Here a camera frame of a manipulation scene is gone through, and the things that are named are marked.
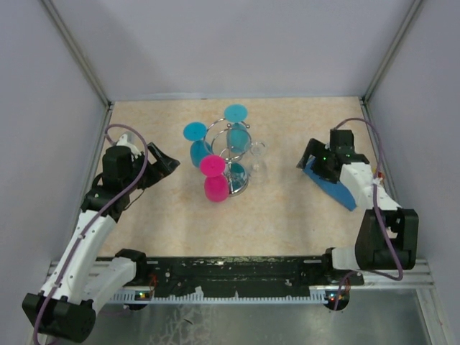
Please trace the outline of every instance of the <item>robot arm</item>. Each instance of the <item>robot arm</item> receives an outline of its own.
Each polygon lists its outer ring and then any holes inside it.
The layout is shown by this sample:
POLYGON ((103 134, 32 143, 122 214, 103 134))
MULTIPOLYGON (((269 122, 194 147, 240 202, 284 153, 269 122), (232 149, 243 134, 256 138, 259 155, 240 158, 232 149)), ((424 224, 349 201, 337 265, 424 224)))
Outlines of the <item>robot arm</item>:
POLYGON ((106 150, 102 159, 103 171, 96 176, 84 198, 75 232, 63 257, 40 292, 27 294, 22 302, 24 312, 34 325, 45 298, 52 295, 40 320, 40 333, 75 342, 84 341, 93 329, 97 314, 114 293, 128 282, 145 278, 145 254, 130 249, 117 253, 98 277, 90 279, 88 274, 106 237, 129 205, 129 194, 135 189, 144 190, 154 185, 180 164, 153 143, 147 148, 157 161, 154 164, 148 162, 137 185, 108 207, 82 236, 82 229, 99 211, 135 181, 145 161, 144 153, 132 143, 130 133, 123 134, 115 146, 106 150), (56 285, 56 277, 65 266, 63 278, 56 285))
POLYGON ((385 226, 396 237, 390 239, 404 270, 415 265, 418 237, 418 215, 412 209, 402 208, 391 199, 374 179, 369 160, 354 151, 354 136, 350 130, 332 129, 329 144, 311 139, 298 163, 328 183, 342 183, 356 205, 364 209, 364 218, 354 247, 334 248, 331 251, 333 268, 338 270, 394 270, 395 261, 385 243, 374 210, 374 186, 377 186, 378 212, 385 226))

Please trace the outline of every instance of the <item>beige speckled surface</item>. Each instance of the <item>beige speckled surface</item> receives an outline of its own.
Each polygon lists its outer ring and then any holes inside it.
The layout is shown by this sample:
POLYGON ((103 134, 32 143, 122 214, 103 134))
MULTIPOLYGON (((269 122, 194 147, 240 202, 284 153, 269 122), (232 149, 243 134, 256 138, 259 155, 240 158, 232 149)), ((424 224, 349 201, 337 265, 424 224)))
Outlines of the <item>beige speckled surface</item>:
MULTIPOLYGON (((327 142, 331 127, 357 116, 362 112, 355 97, 116 103, 111 123, 135 127, 181 165, 123 214, 100 255, 123 247, 150 256, 322 254, 328 247, 352 245, 363 211, 347 211, 295 166, 311 137, 327 142), (210 124, 234 103, 248 108, 252 137, 269 145, 269 179, 212 203, 204 196, 204 176, 190 161, 183 128, 192 121, 210 124)), ((353 129, 357 152, 375 166, 365 125, 344 128, 353 129)), ((111 133, 117 138, 121 132, 111 133)))

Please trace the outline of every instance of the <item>white wall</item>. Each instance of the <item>white wall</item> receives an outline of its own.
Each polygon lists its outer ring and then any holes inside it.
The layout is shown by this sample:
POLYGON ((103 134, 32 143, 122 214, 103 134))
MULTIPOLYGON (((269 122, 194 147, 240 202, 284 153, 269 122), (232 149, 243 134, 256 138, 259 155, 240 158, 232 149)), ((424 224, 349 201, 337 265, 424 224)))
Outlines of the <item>white wall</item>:
POLYGON ((0 337, 63 253, 104 107, 36 0, 0 1, 0 337))
POLYGON ((400 202, 456 337, 460 314, 460 1, 427 1, 371 101, 400 202))
POLYGON ((53 2, 109 98, 132 100, 362 95, 412 0, 53 2))

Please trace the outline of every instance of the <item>metal glass holder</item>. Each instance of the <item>metal glass holder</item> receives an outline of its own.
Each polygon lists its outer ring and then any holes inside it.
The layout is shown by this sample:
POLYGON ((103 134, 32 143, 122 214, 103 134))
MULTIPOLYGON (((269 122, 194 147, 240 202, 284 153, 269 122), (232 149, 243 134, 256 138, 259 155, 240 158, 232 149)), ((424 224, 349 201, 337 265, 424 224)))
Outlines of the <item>metal glass holder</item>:
MULTIPOLYGON (((216 120, 212 124, 208 126, 206 131, 206 135, 203 138, 204 142, 206 142, 206 137, 208 136, 209 131, 216 126, 218 123, 227 121, 225 118, 221 118, 216 120)), ((217 134, 214 135, 213 139, 211 140, 211 150, 209 153, 212 155, 218 155, 222 157, 226 164, 226 169, 224 171, 224 175, 227 179, 227 183, 229 184, 229 195, 230 196, 237 196, 246 190, 249 184, 249 175, 247 169, 240 163, 243 156, 248 152, 249 148, 251 147, 250 143, 252 143, 251 134, 247 131, 250 127, 246 122, 234 122, 231 123, 227 121, 226 128, 219 131, 217 134), (241 124, 242 128, 234 128, 234 124, 241 124), (244 145, 244 149, 241 152, 238 152, 237 155, 232 155, 232 150, 236 147, 231 144, 231 133, 233 131, 244 132, 247 135, 248 142, 244 145), (214 145, 216 140, 222 135, 225 134, 227 136, 227 146, 221 150, 220 152, 215 152, 214 145)))

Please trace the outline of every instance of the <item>purple cable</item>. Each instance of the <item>purple cable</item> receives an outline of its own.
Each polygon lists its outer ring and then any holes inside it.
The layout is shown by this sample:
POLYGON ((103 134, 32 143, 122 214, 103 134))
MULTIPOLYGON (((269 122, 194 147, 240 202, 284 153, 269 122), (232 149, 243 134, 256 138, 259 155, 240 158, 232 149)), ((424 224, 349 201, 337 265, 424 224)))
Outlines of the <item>purple cable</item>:
MULTIPOLYGON (((372 131, 375 133, 375 136, 377 137, 377 145, 378 145, 378 155, 379 157, 377 158, 377 167, 375 168, 375 172, 374 172, 374 178, 378 178, 379 177, 379 171, 382 167, 382 159, 383 159, 383 146, 382 146, 382 140, 380 140, 380 134, 379 132, 377 131, 377 128, 375 128, 375 126, 373 124, 371 124, 369 121, 365 120, 365 119, 361 119, 359 117, 351 117, 349 119, 345 119, 343 120, 341 123, 339 123, 337 126, 334 127, 334 129, 339 129, 340 127, 342 127, 345 123, 347 123, 348 121, 360 121, 360 122, 364 122, 367 126, 369 126, 372 131)), ((374 212, 375 212, 375 216, 377 217, 377 222, 379 223, 379 226, 380 226, 380 230, 382 231, 382 235, 383 235, 383 238, 385 240, 385 243, 387 244, 388 246, 388 249, 390 250, 390 253, 391 253, 391 256, 393 258, 393 260, 395 261, 395 264, 396 264, 396 268, 397 268, 397 277, 395 276, 392 276, 392 275, 389 275, 388 273, 384 273, 384 272, 379 272, 379 271, 369 271, 371 273, 374 273, 376 275, 381 275, 383 277, 386 277, 386 278, 390 278, 391 280, 402 280, 403 279, 403 275, 404 275, 404 272, 403 272, 403 266, 401 265, 401 262, 399 260, 399 258, 397 257, 397 254, 396 254, 396 251, 395 251, 395 248, 393 247, 393 244, 391 243, 391 240, 387 234, 387 228, 385 227, 385 223, 383 221, 383 218, 382 218, 382 214, 380 213, 380 210, 379 210, 379 205, 377 203, 377 185, 374 184, 374 188, 373 188, 373 197, 372 197, 372 201, 373 201, 373 204, 374 204, 374 212)), ((337 307, 339 305, 339 296, 340 296, 340 292, 341 292, 341 289, 342 289, 342 286, 344 286, 346 280, 351 277, 352 275, 355 275, 357 272, 356 271, 351 271, 351 272, 348 272, 340 281, 339 283, 339 288, 337 290, 337 298, 336 298, 336 302, 334 303, 333 305, 333 309, 336 311, 337 310, 337 307)))
MULTIPOLYGON (((110 136, 108 134, 108 131, 109 131, 110 128, 114 128, 114 127, 127 129, 127 130, 129 130, 129 131, 131 131, 131 132, 133 132, 134 134, 137 135, 137 137, 142 142, 142 145, 144 145, 144 152, 145 152, 144 163, 142 164, 142 168, 141 168, 138 176, 134 179, 134 181, 132 181, 132 183, 130 185, 128 185, 125 189, 123 189, 120 193, 115 195, 103 208, 101 208, 101 210, 96 215, 94 215, 94 217, 88 222, 88 224, 86 224, 86 226, 83 228, 83 230, 80 233, 82 238, 89 231, 89 229, 94 224, 96 219, 98 219, 105 211, 107 211, 107 209, 110 206, 112 206, 122 196, 124 196, 126 193, 128 193, 132 188, 134 188, 136 186, 136 184, 139 182, 139 180, 141 179, 142 175, 144 174, 145 168, 147 167, 149 150, 148 150, 147 143, 145 142, 144 137, 136 129, 131 128, 130 126, 127 126, 125 124, 111 124, 111 125, 106 127, 106 130, 104 131, 104 135, 105 135, 105 137, 107 138, 107 140, 110 142, 110 144, 112 146, 115 145, 115 142, 110 138, 110 136)), ((59 275, 57 275, 57 277, 56 277, 55 286, 51 289, 50 293, 45 298, 45 301, 43 302, 42 306, 40 307, 40 310, 38 311, 37 319, 35 320, 35 324, 34 324, 34 334, 33 334, 33 339, 34 339, 35 345, 41 345, 40 342, 38 341, 38 328, 40 327, 40 323, 42 321, 43 314, 45 313, 45 309, 46 309, 48 303, 50 302, 50 300, 51 300, 52 296, 55 294, 55 292, 56 292, 61 280, 63 279, 65 271, 67 270, 67 267, 70 264, 70 261, 72 260, 73 255, 75 254, 75 251, 77 250, 78 245, 80 244, 80 242, 81 242, 81 238, 79 237, 79 238, 77 238, 77 240, 73 244, 72 249, 69 251, 69 255, 67 256, 67 259, 65 259, 65 261, 64 261, 63 268, 59 272, 59 275)), ((52 342, 48 343, 47 345, 56 344, 56 342, 58 340, 59 339, 55 339, 52 342)))

